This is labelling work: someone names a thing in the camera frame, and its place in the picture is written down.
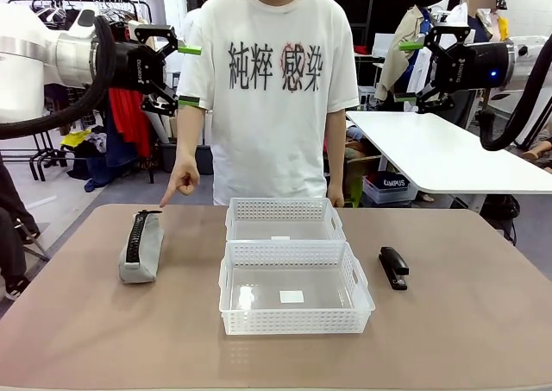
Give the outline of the person right hand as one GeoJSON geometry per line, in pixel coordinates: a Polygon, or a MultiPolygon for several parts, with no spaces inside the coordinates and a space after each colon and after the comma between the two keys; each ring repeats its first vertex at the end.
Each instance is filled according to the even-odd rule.
{"type": "Polygon", "coordinates": [[[190,196],[198,187],[200,174],[193,156],[178,156],[175,160],[166,192],[160,201],[160,208],[168,205],[172,197],[177,193],[190,196]]]}

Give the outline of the person left hand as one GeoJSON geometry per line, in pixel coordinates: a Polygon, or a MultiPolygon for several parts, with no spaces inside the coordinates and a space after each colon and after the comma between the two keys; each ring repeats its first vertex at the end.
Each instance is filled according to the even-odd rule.
{"type": "Polygon", "coordinates": [[[331,181],[328,185],[327,198],[335,208],[343,208],[345,199],[342,184],[331,181]]]}

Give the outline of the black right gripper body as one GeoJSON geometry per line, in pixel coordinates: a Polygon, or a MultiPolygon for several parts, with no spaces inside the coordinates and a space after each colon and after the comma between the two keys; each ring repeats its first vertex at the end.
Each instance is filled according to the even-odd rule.
{"type": "Polygon", "coordinates": [[[436,53],[434,87],[446,93],[499,88],[509,67],[506,43],[456,43],[436,53]]]}

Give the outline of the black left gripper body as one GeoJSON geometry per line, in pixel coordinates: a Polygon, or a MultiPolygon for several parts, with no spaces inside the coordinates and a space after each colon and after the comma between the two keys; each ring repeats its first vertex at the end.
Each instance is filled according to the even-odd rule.
{"type": "Polygon", "coordinates": [[[158,93],[166,89],[165,61],[150,46],[117,42],[113,88],[158,93]]]}

